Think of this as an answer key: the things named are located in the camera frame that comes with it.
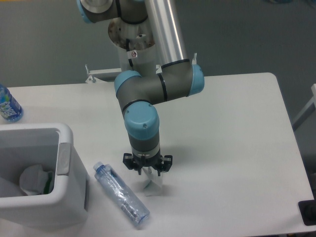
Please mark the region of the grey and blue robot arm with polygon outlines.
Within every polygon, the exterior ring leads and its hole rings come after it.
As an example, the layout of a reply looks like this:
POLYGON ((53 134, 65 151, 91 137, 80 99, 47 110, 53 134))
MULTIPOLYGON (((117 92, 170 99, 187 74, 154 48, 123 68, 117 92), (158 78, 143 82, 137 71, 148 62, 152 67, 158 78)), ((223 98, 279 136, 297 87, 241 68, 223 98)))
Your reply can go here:
POLYGON ((108 35, 120 54, 114 87, 132 149, 123 163, 168 172, 173 157, 160 152, 155 105, 204 88, 202 69, 186 54, 175 1, 79 0, 77 6, 87 23, 110 22, 108 35))

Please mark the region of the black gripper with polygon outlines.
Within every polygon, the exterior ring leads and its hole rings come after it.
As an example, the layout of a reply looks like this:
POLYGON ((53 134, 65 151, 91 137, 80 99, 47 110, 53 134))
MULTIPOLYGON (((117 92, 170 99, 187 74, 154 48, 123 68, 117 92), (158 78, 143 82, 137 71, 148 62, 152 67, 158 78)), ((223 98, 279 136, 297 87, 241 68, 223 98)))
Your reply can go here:
POLYGON ((172 167, 173 156, 161 156, 160 151, 150 158, 145 156, 138 157, 134 153, 124 153, 122 162, 129 170, 135 170, 139 175, 141 175, 143 167, 152 167, 157 171, 158 176, 161 176, 161 173, 168 172, 172 167))

